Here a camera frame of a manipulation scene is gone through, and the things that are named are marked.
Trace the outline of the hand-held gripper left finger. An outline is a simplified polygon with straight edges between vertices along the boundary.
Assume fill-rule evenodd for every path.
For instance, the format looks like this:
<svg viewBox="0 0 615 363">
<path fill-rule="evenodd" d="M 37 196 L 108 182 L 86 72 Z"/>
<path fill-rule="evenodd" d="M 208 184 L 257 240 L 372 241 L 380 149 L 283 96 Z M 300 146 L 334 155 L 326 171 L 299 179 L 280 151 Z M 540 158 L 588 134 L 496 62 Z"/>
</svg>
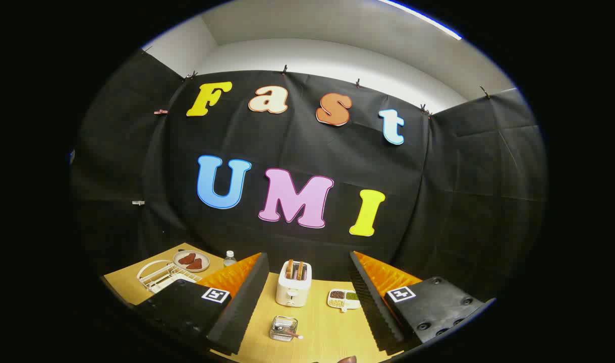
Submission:
<svg viewBox="0 0 615 363">
<path fill-rule="evenodd" d="M 268 274 L 267 253 L 256 253 L 199 282 L 172 282 L 136 312 L 187 344 L 237 354 Z"/>
</svg>

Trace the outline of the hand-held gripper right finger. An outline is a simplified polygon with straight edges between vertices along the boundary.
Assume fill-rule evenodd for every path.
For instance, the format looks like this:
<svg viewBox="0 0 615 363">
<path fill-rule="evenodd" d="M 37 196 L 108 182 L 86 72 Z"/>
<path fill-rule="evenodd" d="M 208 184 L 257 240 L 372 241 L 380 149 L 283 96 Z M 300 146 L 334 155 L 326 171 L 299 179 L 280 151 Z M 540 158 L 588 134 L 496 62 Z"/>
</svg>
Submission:
<svg viewBox="0 0 615 363">
<path fill-rule="evenodd" d="M 448 279 L 422 280 L 358 251 L 350 279 L 378 349 L 407 353 L 441 341 L 490 308 Z"/>
</svg>

